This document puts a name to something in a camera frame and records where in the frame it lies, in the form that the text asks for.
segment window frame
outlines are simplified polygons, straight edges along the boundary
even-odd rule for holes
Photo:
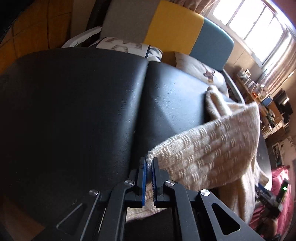
[[[240,36],[238,36],[236,34],[236,32],[234,30],[232,30],[229,25],[232,22],[232,20],[234,19],[235,15],[238,13],[239,9],[241,8],[241,6],[243,5],[243,3],[245,2],[245,0],[242,0],[241,3],[239,4],[239,6],[237,7],[237,9],[235,10],[235,12],[233,13],[233,15],[231,16],[230,20],[228,21],[228,23],[225,25],[224,23],[222,23],[222,21],[220,21],[219,19],[217,19],[214,15],[213,12],[216,9],[217,5],[219,4],[221,0],[216,1],[211,8],[209,8],[206,12],[205,12],[205,17],[208,18],[209,20],[211,20],[212,22],[214,22],[215,24],[217,24],[220,28],[222,28],[225,32],[227,32],[231,37],[233,37],[251,56],[252,58],[256,61],[256,63],[259,65],[259,67],[263,68],[265,63],[270,59],[270,57],[273,55],[273,53],[279,48],[279,46],[282,44],[282,42],[286,39],[287,36],[287,32],[288,29],[284,28],[283,25],[280,23],[282,29],[283,29],[283,34],[281,35],[279,41],[277,42],[277,44],[275,45],[275,47],[273,48],[273,50],[269,53],[269,55],[261,62],[261,60],[256,56],[256,54],[248,47],[248,45],[246,44],[245,40],[246,38],[249,36],[249,34],[251,33],[251,31],[253,30],[253,28],[255,27],[256,23],[258,22],[258,20],[260,19],[260,17],[262,16],[264,10],[268,7],[271,12],[273,13],[273,18],[271,19],[271,21],[276,17],[276,14],[274,13],[274,11],[264,2],[263,4],[265,5],[264,8],[262,9],[259,17],[257,18],[257,20],[254,22],[253,26],[251,27],[251,29],[249,30],[249,32],[247,33],[247,35],[245,36],[245,38],[241,38]]]

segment sofa armrest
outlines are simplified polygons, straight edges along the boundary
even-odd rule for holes
[[[85,40],[87,40],[88,38],[90,38],[91,36],[98,34],[101,30],[102,30],[102,27],[94,27],[90,30],[87,30],[87,31],[69,39],[67,42],[64,43],[62,48],[75,47],[78,44],[80,44],[80,43],[84,42]]]
[[[229,74],[226,73],[226,71],[223,69],[220,71],[220,73],[224,76],[225,82],[230,86],[233,94],[235,95],[236,99],[238,100],[239,103],[245,104],[244,98],[242,97],[242,94],[238,90],[237,86],[229,76]]]

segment black leather sofa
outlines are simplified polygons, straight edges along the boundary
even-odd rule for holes
[[[172,66],[112,50],[26,55],[0,76],[1,191],[47,226],[88,190],[125,180],[149,149],[209,121],[206,89]],[[271,175],[261,145],[259,165]],[[126,227],[126,240],[172,234],[168,210]]]

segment yellow cushion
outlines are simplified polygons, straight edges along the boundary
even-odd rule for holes
[[[204,17],[175,3],[160,1],[144,43],[165,52],[189,55],[200,33]]]

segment white pillow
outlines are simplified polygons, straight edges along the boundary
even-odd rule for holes
[[[89,47],[110,49],[125,53],[132,53],[146,58],[148,61],[161,62],[163,52],[156,47],[147,44],[134,43],[113,37],[105,37],[97,40]]]
[[[217,86],[217,89],[222,94],[229,97],[224,76],[220,72],[186,54],[175,52],[175,56],[177,69],[196,77],[208,85]]]

